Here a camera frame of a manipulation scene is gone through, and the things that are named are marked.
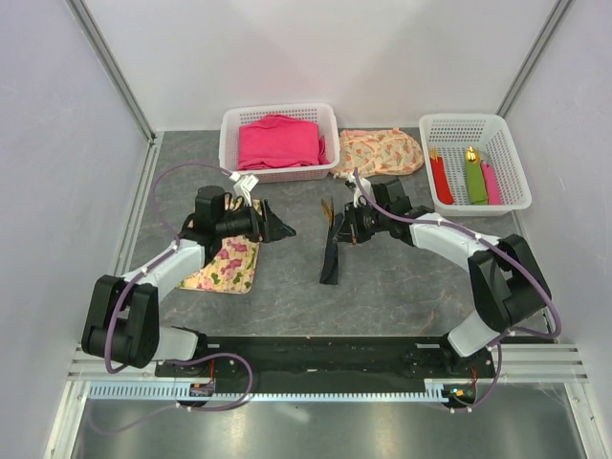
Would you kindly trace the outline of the gold spoon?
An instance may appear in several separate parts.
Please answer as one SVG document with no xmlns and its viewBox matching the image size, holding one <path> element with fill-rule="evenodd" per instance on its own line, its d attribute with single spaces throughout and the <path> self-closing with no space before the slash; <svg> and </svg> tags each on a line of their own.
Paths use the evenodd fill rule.
<svg viewBox="0 0 612 459">
<path fill-rule="evenodd" d="M 334 201 L 332 198 L 329 200 L 321 199 L 320 200 L 321 207 L 323 209 L 324 215 L 327 218 L 328 226 L 331 228 L 335 222 L 335 210 L 334 210 Z"/>
</svg>

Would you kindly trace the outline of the black paper napkin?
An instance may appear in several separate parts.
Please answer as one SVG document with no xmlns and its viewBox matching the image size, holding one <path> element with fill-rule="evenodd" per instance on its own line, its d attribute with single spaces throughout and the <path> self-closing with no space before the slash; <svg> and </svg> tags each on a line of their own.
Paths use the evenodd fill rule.
<svg viewBox="0 0 612 459">
<path fill-rule="evenodd" d="M 326 245 L 323 256 L 319 283 L 323 285 L 337 285 L 339 283 L 339 248 L 338 233 L 343 223 L 342 213 L 333 217 L 331 227 L 328 229 Z"/>
</svg>

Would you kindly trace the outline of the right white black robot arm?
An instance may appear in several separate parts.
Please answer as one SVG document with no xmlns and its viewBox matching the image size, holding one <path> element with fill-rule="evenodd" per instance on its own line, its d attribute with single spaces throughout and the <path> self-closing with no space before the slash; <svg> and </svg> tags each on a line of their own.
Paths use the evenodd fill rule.
<svg viewBox="0 0 612 459">
<path fill-rule="evenodd" d="M 462 375 L 471 367 L 473 354 L 497 344 L 535 313 L 553 310 L 550 289 L 523 237 L 482 234 L 430 208 L 414 207 L 393 177 L 371 183 L 352 172 L 346 184 L 353 198 L 344 207 L 338 241 L 361 244 L 386 233 L 445 258 L 469 275 L 474 309 L 446 334 L 446 346 L 437 355 L 445 374 Z"/>
</svg>

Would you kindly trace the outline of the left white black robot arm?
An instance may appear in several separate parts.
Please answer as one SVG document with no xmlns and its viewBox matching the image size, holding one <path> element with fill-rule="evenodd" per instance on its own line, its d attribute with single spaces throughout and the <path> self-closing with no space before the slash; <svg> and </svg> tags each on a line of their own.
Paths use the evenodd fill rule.
<svg viewBox="0 0 612 459">
<path fill-rule="evenodd" d="M 246 204 L 228 209 L 228 198 L 219 186 L 199 188 L 194 211 L 165 251 L 130 273 L 105 274 L 96 281 L 81 348 L 104 359 L 108 373 L 143 368 L 153 360 L 161 338 L 160 302 L 184 278 L 207 266 L 225 239 L 244 236 L 271 243 L 296 235 L 266 200 L 258 209 Z"/>
</svg>

